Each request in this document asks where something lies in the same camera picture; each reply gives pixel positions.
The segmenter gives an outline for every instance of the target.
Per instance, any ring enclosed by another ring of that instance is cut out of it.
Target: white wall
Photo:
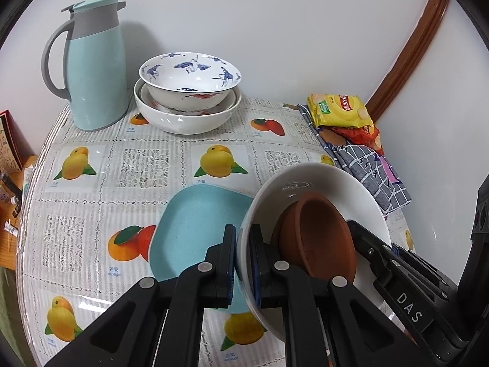
[[[456,282],[489,173],[488,79],[489,52],[451,0],[425,57],[377,123],[413,197],[403,211],[416,250]]]
[[[41,52],[81,0],[34,0],[0,50],[0,109],[39,152],[64,101],[45,87]],[[207,52],[239,67],[245,94],[301,102],[311,92],[368,99],[409,38],[427,0],[126,0],[120,11],[130,84],[147,58]],[[51,69],[62,86],[63,41]]]

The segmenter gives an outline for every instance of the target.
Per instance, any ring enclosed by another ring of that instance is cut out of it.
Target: red chip bag
[[[384,155],[381,144],[381,134],[375,125],[363,126],[361,128],[328,127],[331,131],[345,137],[355,145],[368,146],[378,154]]]

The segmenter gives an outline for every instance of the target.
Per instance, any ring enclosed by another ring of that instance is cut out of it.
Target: thermos lid
[[[69,7],[63,8],[61,12],[69,10],[72,13],[79,13],[87,11],[88,9],[103,7],[105,5],[115,4],[119,0],[85,0],[79,3],[70,5]]]

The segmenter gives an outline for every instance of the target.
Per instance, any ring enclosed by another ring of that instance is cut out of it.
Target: wooden desk
[[[27,160],[25,167],[36,162],[37,156],[31,156]],[[22,183],[24,181],[24,170],[20,172],[14,172],[9,175],[12,181],[22,189]],[[10,233],[6,232],[3,228],[5,227],[5,222],[10,219],[10,223],[19,228],[20,215],[17,218],[12,216],[15,206],[8,206],[4,210],[0,210],[0,266],[8,269],[15,270],[15,259],[16,259],[16,249],[17,249],[17,238],[12,236]]]

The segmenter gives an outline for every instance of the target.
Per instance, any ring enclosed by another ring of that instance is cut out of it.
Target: metal screw
[[[290,268],[290,265],[287,261],[277,261],[274,263],[275,268],[277,271],[286,271],[288,268]]]
[[[333,284],[337,287],[344,287],[348,281],[343,276],[335,276],[333,277]]]
[[[151,288],[155,285],[155,279],[153,279],[152,277],[143,277],[140,281],[139,281],[139,286],[141,288]]]
[[[212,269],[212,264],[210,262],[200,262],[197,265],[197,269],[199,269],[200,272],[208,272]]]

